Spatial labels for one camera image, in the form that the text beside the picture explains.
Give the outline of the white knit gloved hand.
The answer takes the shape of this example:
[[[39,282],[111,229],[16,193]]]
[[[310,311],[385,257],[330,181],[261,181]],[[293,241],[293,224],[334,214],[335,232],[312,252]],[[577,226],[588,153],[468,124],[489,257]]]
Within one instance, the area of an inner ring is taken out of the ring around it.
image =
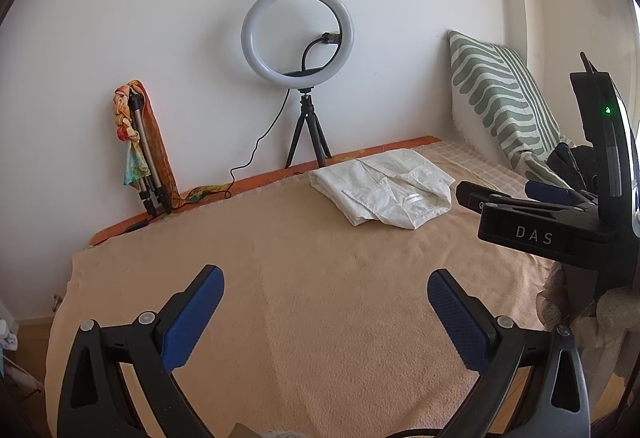
[[[629,380],[631,356],[639,351],[638,294],[628,288],[609,290],[570,322],[566,288],[547,285],[537,294],[536,309],[546,330],[561,324],[570,328],[591,399],[600,397],[612,375]]]

